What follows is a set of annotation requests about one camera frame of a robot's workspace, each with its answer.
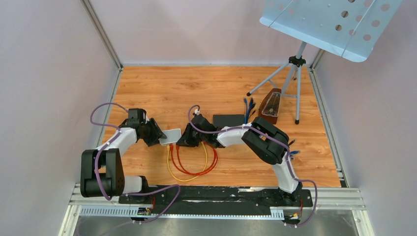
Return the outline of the small white router box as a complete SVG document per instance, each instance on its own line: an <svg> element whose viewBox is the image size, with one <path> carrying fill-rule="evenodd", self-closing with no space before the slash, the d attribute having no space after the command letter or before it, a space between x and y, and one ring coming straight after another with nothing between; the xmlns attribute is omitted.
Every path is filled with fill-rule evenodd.
<svg viewBox="0 0 417 236"><path fill-rule="evenodd" d="M162 146L175 144L182 136L182 132L180 128L163 130L162 132L166 136L165 138L159 139L159 142Z"/></svg>

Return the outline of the black network switch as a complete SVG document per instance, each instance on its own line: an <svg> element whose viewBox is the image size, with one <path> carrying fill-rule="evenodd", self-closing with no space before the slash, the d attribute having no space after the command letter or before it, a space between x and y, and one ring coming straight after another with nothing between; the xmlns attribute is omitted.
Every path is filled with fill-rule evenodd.
<svg viewBox="0 0 417 236"><path fill-rule="evenodd" d="M233 126L240 126L244 124L245 117L242 114L236 115L213 115L213 125L219 129Z"/></svg>

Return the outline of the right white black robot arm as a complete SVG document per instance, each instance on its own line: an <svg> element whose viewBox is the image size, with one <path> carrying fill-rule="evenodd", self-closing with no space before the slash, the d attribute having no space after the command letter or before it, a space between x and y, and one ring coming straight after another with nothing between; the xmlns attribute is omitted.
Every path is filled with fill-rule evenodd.
<svg viewBox="0 0 417 236"><path fill-rule="evenodd" d="M292 166L288 135L262 117L238 126L214 126L201 114L187 124L177 141L177 147L197 147L206 142L214 148L247 145L262 161L272 166L281 190L281 199L287 205L300 200L302 183Z"/></svg>

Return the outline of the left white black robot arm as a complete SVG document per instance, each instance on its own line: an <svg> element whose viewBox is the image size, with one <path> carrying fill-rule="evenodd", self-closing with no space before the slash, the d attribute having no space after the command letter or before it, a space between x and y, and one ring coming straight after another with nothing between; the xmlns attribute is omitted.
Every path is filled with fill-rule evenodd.
<svg viewBox="0 0 417 236"><path fill-rule="evenodd" d="M150 199L150 189L144 176L124 174L121 158L139 140L147 146L160 143L167 136L144 109L129 109L127 118L116 127L115 134L95 149L81 156L80 192L85 198L112 197L130 194L139 203Z"/></svg>

